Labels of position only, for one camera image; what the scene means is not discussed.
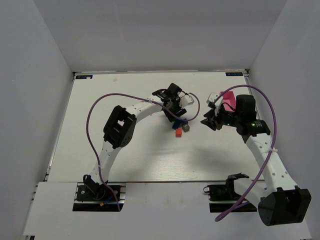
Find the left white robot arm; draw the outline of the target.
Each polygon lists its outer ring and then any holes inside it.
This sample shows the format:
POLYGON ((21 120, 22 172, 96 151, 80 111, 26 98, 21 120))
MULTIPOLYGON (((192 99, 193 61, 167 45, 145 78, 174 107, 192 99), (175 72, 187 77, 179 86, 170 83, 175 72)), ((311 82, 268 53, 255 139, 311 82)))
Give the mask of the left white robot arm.
POLYGON ((95 200, 105 197, 114 161, 120 150, 132 140, 138 122, 161 111, 173 122, 194 103, 193 97, 174 83, 167 89, 153 92, 149 98, 138 97, 137 100, 138 103, 128 107, 114 107, 103 128, 102 149, 100 153, 93 151, 97 157, 96 164, 89 174, 83 176, 83 183, 95 200))

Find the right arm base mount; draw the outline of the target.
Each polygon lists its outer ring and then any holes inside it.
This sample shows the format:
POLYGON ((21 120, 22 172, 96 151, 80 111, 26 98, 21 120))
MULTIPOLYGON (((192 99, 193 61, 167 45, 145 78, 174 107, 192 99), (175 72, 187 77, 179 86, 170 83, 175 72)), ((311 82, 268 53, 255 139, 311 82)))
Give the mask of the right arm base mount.
MULTIPOLYGON (((222 213, 228 210, 241 197, 237 193, 229 193, 225 184, 209 184, 203 188, 203 193, 209 198, 210 213, 222 213)), ((244 206, 238 206, 232 213, 257 212, 250 202, 243 200, 244 206)))

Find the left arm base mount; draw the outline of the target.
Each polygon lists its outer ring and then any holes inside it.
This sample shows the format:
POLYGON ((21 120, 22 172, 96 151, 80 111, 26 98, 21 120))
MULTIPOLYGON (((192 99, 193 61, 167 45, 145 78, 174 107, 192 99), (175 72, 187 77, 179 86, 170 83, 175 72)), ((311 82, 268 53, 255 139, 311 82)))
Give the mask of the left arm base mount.
POLYGON ((72 211, 73 212, 119 212, 125 203, 125 185, 110 186, 116 194, 118 204, 114 195, 108 188, 103 189, 97 196, 84 185, 79 184, 76 188, 72 211))

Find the pink plastic box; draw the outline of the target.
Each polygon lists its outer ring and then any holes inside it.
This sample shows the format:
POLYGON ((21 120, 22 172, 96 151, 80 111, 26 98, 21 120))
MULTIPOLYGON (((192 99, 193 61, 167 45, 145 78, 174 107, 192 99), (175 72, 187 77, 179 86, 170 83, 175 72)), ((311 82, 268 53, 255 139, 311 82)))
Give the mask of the pink plastic box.
POLYGON ((236 97, 233 91, 228 91, 222 96, 221 106, 228 112, 234 112, 236 110, 236 97))

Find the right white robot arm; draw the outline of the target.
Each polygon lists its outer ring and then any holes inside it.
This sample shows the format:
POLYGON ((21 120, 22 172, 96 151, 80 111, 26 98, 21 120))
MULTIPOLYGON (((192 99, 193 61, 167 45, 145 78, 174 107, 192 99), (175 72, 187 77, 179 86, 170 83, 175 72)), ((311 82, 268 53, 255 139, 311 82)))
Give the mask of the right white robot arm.
POLYGON ((237 95, 235 108, 228 111, 223 106, 223 99, 213 92, 207 104, 210 111, 201 123, 214 131, 223 126, 234 127, 253 154, 265 183, 265 187, 261 187, 244 173, 229 175, 225 181, 229 196, 237 200, 244 196, 257 209, 266 226, 301 223, 310 205, 311 194, 308 189, 298 186, 283 165, 272 146, 268 125, 257 119, 255 98, 248 94, 237 95))

